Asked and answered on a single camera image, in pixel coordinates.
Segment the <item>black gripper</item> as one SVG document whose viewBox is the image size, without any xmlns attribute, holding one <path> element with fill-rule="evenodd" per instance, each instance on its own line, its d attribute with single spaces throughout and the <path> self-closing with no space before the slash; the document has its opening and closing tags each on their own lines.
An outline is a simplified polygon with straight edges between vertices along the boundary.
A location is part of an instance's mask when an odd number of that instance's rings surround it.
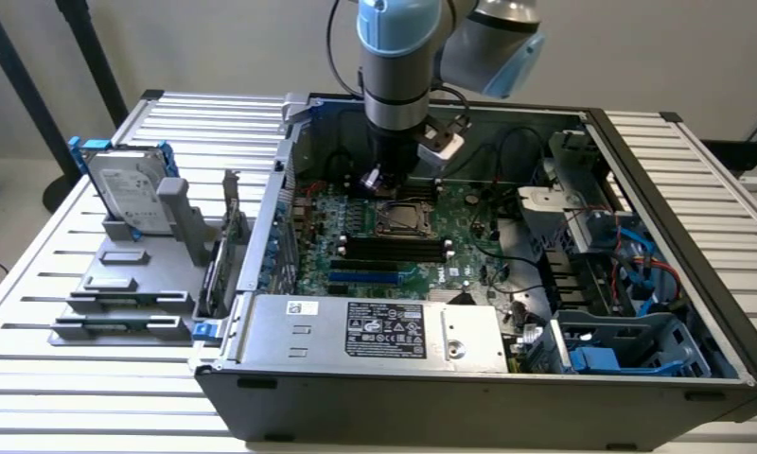
<svg viewBox="0 0 757 454">
<path fill-rule="evenodd" d="M 367 123 L 366 142 L 374 163 L 361 179 L 366 190 L 391 190 L 405 183 L 419 160 L 417 134 L 418 127 L 393 131 Z"/>
</svg>

